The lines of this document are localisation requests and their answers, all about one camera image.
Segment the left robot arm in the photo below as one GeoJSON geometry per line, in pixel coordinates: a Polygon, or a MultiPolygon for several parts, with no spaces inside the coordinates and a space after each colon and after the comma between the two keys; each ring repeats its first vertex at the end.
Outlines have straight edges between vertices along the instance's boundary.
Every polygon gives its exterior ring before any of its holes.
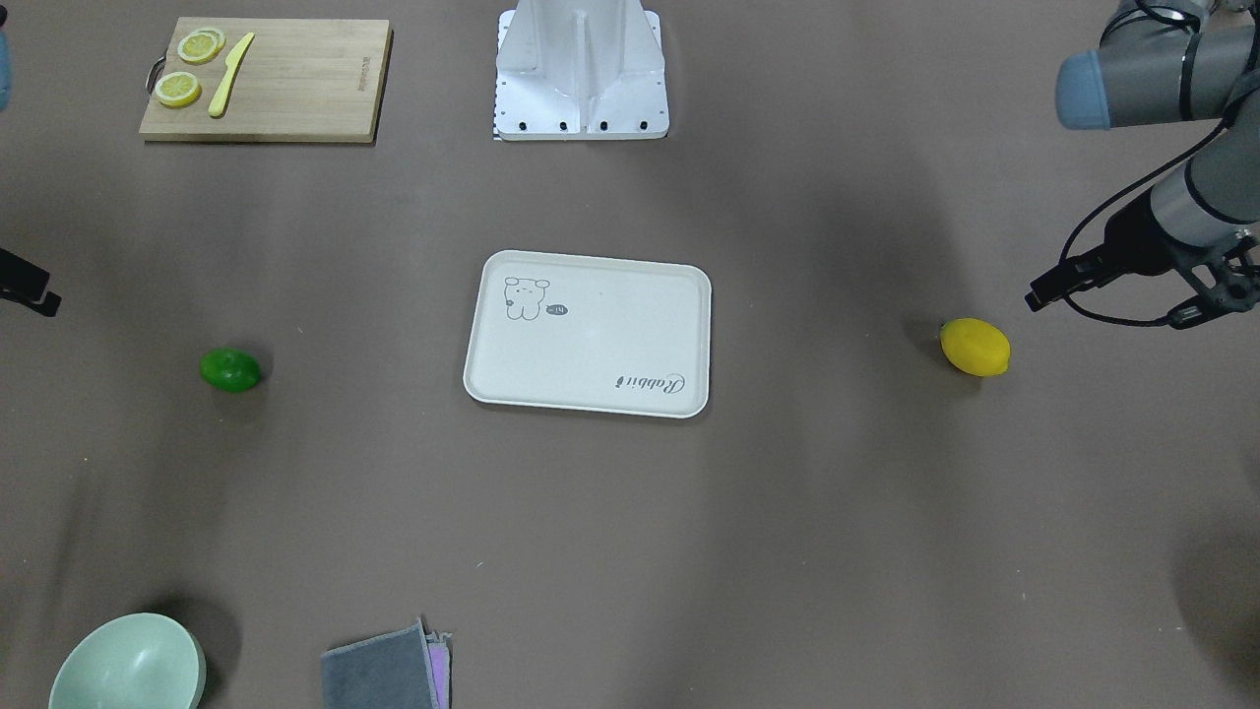
{"type": "Polygon", "coordinates": [[[1121,277],[1179,275],[1191,296],[1148,327],[1189,329],[1255,309],[1257,286],[1257,29],[1210,31],[1215,1],[1121,1],[1097,48],[1066,58],[1055,86],[1058,123],[1110,130],[1212,123],[1210,133],[1108,196],[1102,242],[1029,285],[1032,311],[1121,277]]]}

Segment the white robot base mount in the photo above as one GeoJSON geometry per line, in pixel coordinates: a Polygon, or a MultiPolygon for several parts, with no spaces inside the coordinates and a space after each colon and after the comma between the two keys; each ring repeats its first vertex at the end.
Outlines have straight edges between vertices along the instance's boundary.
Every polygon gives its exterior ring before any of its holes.
{"type": "Polygon", "coordinates": [[[636,141],[670,128],[662,18],[639,1],[519,1],[496,23],[491,135],[636,141]]]}

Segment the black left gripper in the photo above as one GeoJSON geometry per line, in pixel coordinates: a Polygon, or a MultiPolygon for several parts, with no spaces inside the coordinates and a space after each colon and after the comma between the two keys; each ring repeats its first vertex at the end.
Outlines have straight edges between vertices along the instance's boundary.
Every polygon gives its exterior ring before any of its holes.
{"type": "Polygon", "coordinates": [[[1031,311],[1063,300],[1076,314],[1124,327],[1189,329],[1228,314],[1246,314],[1259,300],[1257,264],[1251,251],[1257,237],[1247,227],[1228,228],[1206,246],[1189,246],[1168,233],[1154,217],[1152,196],[1142,194],[1108,219],[1102,246],[1085,254],[1061,254],[1052,269],[1029,283],[1023,296],[1031,311]],[[1160,277],[1174,271],[1192,288],[1187,300],[1160,319],[1108,317],[1084,309],[1074,293],[1102,288],[1128,275],[1160,277]]]}

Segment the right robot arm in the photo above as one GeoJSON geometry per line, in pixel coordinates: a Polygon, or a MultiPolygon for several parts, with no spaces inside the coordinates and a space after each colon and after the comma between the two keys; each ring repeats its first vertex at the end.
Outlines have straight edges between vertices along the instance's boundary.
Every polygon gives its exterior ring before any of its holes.
{"type": "MultiPolygon", "coordinates": [[[[13,102],[13,50],[8,37],[1,31],[1,111],[13,102]]],[[[1,248],[1,297],[4,301],[21,305],[42,317],[53,319],[60,309],[62,298],[49,290],[50,275],[37,268],[32,261],[23,259],[13,251],[1,248]]]]}

